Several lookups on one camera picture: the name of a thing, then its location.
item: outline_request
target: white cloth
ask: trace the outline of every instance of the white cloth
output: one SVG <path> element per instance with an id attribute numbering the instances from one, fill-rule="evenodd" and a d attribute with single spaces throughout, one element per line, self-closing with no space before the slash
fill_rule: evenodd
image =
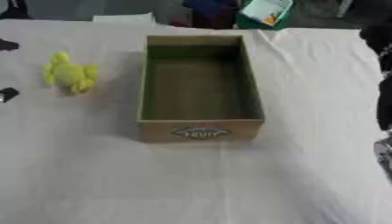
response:
<path id="1" fill-rule="evenodd" d="M 357 31 L 202 31 L 1 21 L 2 224 L 387 224 L 375 56 Z M 146 34 L 243 34 L 267 122 L 252 143 L 134 140 Z M 100 65 L 96 90 L 42 84 L 51 53 Z"/>

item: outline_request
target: yellow toy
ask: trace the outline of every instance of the yellow toy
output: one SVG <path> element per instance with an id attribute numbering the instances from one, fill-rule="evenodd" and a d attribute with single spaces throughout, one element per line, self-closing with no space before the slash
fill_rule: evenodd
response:
<path id="1" fill-rule="evenodd" d="M 44 81 L 66 88 L 78 94 L 89 90 L 94 84 L 98 66 L 86 64 L 85 66 L 73 63 L 66 52 L 56 52 L 50 58 L 50 63 L 44 66 Z"/>

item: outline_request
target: cardboard box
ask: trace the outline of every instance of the cardboard box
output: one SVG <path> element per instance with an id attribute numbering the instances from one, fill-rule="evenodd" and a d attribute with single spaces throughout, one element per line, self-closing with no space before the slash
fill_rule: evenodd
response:
<path id="1" fill-rule="evenodd" d="M 256 135 L 264 115 L 242 36 L 149 36 L 146 48 L 143 141 Z"/>

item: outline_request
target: table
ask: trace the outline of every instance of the table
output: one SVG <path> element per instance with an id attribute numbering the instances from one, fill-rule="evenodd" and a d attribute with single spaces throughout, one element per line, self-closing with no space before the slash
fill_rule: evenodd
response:
<path id="1" fill-rule="evenodd" d="M 205 31 L 160 25 L 0 21 L 0 221 L 390 223 L 375 161 L 376 57 L 358 31 Z M 241 34 L 266 123 L 251 143 L 146 144 L 134 124 L 147 34 Z M 56 51 L 100 65 L 94 91 L 40 79 Z"/>

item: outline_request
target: green container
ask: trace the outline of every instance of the green container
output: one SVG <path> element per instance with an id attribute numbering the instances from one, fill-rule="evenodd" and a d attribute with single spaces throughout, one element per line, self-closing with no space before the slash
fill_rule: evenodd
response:
<path id="1" fill-rule="evenodd" d="M 235 23 L 240 29 L 262 29 L 262 30 L 275 30 L 279 31 L 287 27 L 287 18 L 292 13 L 294 8 L 294 3 L 279 17 L 276 24 L 273 26 L 260 23 L 242 14 L 242 9 L 244 9 L 252 0 L 244 0 L 242 2 L 241 10 L 237 13 L 235 18 Z"/>

